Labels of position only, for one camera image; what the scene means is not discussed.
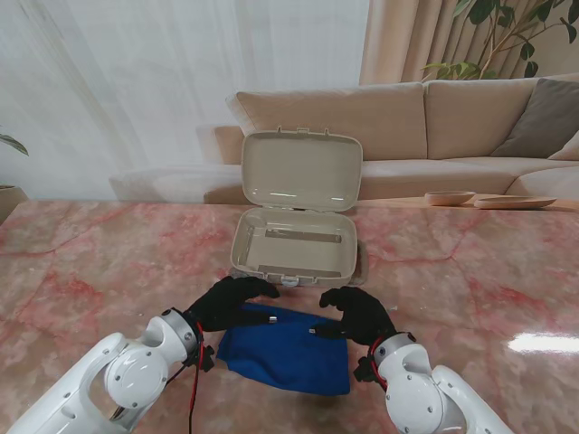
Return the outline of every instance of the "open plastic case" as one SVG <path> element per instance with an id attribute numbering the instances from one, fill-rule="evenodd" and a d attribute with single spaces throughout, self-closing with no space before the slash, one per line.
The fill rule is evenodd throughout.
<path id="1" fill-rule="evenodd" d="M 362 147 L 352 137 L 260 131 L 243 141 L 245 212 L 233 266 L 286 286 L 340 287 L 356 269 L 356 226 L 338 214 L 357 200 Z"/>

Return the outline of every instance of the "gray pillow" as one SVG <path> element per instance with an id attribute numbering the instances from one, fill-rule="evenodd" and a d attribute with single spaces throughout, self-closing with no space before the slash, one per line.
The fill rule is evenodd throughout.
<path id="1" fill-rule="evenodd" d="M 491 156 L 548 158 L 579 130 L 579 83 L 540 79 L 525 112 Z"/>

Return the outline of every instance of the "blue towel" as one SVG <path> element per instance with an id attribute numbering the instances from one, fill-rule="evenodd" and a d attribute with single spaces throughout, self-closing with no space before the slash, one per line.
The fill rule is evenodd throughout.
<path id="1" fill-rule="evenodd" d="M 350 392 L 346 339 L 324 339 L 309 332 L 326 318 L 280 307 L 243 308 L 271 312 L 278 322 L 227 330 L 217 358 L 231 371 L 286 391 L 325 396 Z"/>

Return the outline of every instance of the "plant pot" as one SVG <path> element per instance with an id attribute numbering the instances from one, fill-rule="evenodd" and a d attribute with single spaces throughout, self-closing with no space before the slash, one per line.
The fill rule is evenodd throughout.
<path id="1" fill-rule="evenodd" d="M 0 185 L 0 224 L 16 208 L 18 203 L 28 200 L 28 196 L 22 189 L 11 185 Z"/>

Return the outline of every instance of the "pink marble tabletop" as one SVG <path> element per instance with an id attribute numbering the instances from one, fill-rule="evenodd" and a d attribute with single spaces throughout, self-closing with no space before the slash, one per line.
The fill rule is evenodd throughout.
<path id="1" fill-rule="evenodd" d="M 101 337 L 136 337 L 225 276 L 244 209 L 20 204 L 0 227 L 0 430 Z M 433 364 L 460 373 L 515 432 L 579 431 L 579 214 L 363 207 L 350 216 L 369 254 L 364 289 Z M 318 307 L 321 292 L 283 288 L 259 301 L 337 317 Z M 206 336 L 213 347 L 220 338 Z M 350 370 L 364 353 L 349 343 Z M 192 381 L 185 371 L 136 433 L 186 432 Z M 319 397 L 218 364 L 201 376 L 194 432 L 396 431 L 376 384 Z"/>

